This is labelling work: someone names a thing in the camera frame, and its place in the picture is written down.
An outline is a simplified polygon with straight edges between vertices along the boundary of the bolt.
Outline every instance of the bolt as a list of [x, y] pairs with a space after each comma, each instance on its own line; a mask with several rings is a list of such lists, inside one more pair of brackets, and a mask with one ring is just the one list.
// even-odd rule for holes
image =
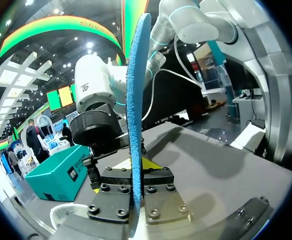
[[150, 214], [149, 214], [149, 218], [151, 219], [158, 219], [160, 216], [159, 211], [157, 209], [153, 209]]
[[119, 189], [120, 189], [120, 191], [121, 191], [123, 194], [126, 194], [126, 193], [129, 192], [129, 188], [126, 187], [125, 185], [121, 185], [121, 186], [119, 187]]
[[238, 216], [241, 216], [242, 214], [244, 214], [244, 209], [243, 208], [241, 208], [241, 209], [239, 209], [238, 211], [237, 211], [237, 215]]
[[178, 207], [179, 212], [181, 213], [187, 213], [188, 209], [186, 207], [186, 205], [181, 205], [180, 207]]
[[175, 187], [175, 185], [170, 183], [170, 184], [166, 185], [166, 190], [169, 191], [169, 192], [173, 192], [174, 190], [176, 190], [176, 187]]
[[89, 211], [91, 214], [96, 215], [96, 214], [99, 213], [99, 208], [92, 204], [92, 205], [90, 205], [90, 206], [88, 207], [88, 211]]
[[156, 190], [155, 186], [150, 185], [150, 186], [147, 187], [147, 192], [150, 193], [150, 194], [154, 194], [156, 191], [157, 190]]
[[269, 200], [265, 196], [261, 196], [260, 199], [265, 201], [266, 203], [269, 203]]
[[250, 224], [253, 224], [254, 223], [254, 218], [250, 218], [248, 221], [247, 221], [247, 225], [250, 225]]
[[110, 190], [109, 185], [108, 185], [108, 184], [105, 184], [105, 183], [103, 183], [103, 184], [100, 186], [100, 188], [101, 188], [101, 190], [102, 190], [103, 192], [107, 192], [107, 191]]
[[125, 209], [118, 209], [116, 214], [120, 219], [125, 219], [128, 216], [128, 212]]

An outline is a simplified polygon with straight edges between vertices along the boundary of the robotic arm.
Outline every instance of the robotic arm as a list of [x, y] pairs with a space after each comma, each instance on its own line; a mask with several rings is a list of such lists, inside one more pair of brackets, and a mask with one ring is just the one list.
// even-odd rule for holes
[[[187, 44], [221, 41], [234, 44], [238, 32], [234, 24], [220, 16], [205, 15], [191, 0], [161, 0], [159, 15], [151, 31], [144, 88], [165, 63], [159, 52], [175, 36]], [[109, 104], [125, 115], [126, 66], [112, 66], [96, 55], [85, 55], [75, 67], [78, 113]]]

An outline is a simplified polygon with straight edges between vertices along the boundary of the teal crate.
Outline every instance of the teal crate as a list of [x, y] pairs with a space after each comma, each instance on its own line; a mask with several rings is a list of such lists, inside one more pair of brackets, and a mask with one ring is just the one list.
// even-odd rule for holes
[[82, 159], [89, 148], [76, 145], [55, 153], [25, 176], [40, 199], [72, 202], [87, 176]]

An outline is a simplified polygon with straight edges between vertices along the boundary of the curved metal housing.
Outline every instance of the curved metal housing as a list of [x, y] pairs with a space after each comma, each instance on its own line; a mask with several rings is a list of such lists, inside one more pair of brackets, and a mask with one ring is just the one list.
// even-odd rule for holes
[[204, 0], [206, 14], [231, 21], [238, 30], [234, 45], [221, 51], [256, 78], [266, 107], [267, 154], [284, 165], [292, 156], [292, 51], [276, 24], [254, 0]]

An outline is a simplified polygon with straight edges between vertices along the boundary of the gray work table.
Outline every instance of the gray work table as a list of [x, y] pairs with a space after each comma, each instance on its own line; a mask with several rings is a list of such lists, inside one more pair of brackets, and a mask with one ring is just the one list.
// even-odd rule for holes
[[[153, 162], [169, 167], [185, 204], [200, 219], [198, 229], [224, 219], [249, 199], [265, 196], [277, 209], [292, 182], [292, 172], [251, 153], [165, 123], [143, 132]], [[129, 157], [128, 149], [99, 160], [100, 173]], [[89, 205], [96, 193], [87, 177], [75, 203]], [[63, 202], [33, 200], [28, 209], [51, 226], [50, 209]]]

